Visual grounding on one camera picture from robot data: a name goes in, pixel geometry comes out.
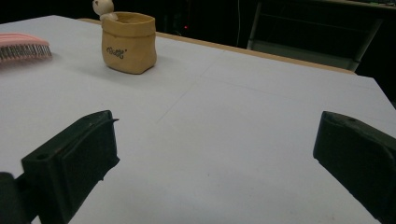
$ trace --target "plush toy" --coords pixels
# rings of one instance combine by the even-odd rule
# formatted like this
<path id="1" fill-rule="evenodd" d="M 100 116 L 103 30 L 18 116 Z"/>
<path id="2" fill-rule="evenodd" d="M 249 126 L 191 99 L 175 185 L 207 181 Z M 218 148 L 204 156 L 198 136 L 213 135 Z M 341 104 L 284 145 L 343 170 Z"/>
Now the plush toy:
<path id="1" fill-rule="evenodd" d="M 100 16 L 101 21 L 105 18 L 113 21 L 118 19 L 117 15 L 113 13 L 114 4 L 112 0 L 93 0 L 92 7 L 93 11 Z"/>

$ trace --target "white wire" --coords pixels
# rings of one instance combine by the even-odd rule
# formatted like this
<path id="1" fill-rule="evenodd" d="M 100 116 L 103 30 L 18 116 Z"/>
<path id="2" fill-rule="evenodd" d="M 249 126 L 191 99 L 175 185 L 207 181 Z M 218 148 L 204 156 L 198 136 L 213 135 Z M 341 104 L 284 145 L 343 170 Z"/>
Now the white wire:
<path id="1" fill-rule="evenodd" d="M 238 37 L 236 38 L 236 46 L 239 45 L 239 36 L 241 34 L 241 9 L 240 9 L 240 0 L 238 0 Z"/>

